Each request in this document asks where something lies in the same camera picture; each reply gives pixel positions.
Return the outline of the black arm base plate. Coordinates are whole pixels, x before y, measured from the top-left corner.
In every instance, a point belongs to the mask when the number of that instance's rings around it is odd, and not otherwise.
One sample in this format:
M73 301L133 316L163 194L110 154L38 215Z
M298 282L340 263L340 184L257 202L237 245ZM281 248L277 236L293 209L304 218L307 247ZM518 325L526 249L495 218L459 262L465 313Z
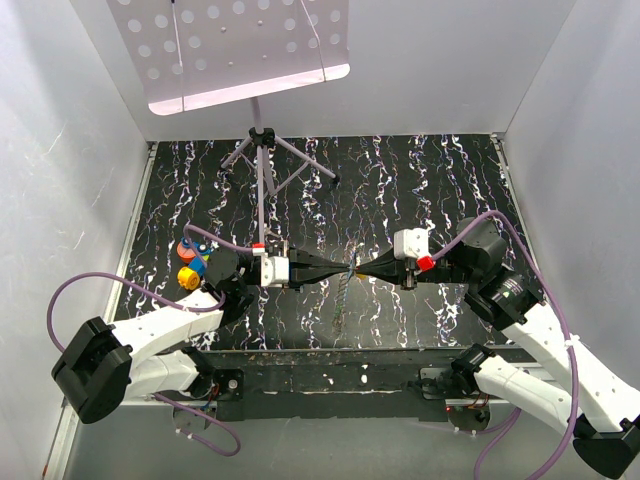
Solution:
M219 420L414 418L484 430L486 395L454 385L454 349L184 350Z

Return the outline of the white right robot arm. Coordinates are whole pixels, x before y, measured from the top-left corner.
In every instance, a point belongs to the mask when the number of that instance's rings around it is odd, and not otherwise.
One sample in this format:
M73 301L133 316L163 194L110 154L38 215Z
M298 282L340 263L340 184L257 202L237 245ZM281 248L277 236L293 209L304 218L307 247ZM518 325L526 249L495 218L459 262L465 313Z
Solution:
M639 391L570 333L540 274L529 280L504 264L507 243L496 220L511 226L504 214L491 210L464 219L445 246L425 229L403 229L395 233L390 251L356 271L407 290L419 283L466 285L464 300L471 310L531 355L552 380L541 380L474 344L448 372L425 380L423 390L498 397L558 431L561 442L535 478L572 446L598 474L619 479L639 454Z

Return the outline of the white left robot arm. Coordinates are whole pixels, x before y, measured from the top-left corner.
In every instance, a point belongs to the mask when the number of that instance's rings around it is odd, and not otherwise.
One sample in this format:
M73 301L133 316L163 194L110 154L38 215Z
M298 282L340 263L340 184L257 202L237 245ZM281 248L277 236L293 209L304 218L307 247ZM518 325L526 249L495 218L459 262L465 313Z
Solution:
M203 399L212 390L212 369L174 346L239 320L254 300L253 286L299 289L348 269L299 249L272 255L262 244L218 248L196 270L185 298L163 299L157 310L112 324L85 321L62 348L52 378L84 424L104 419L126 399L158 392Z

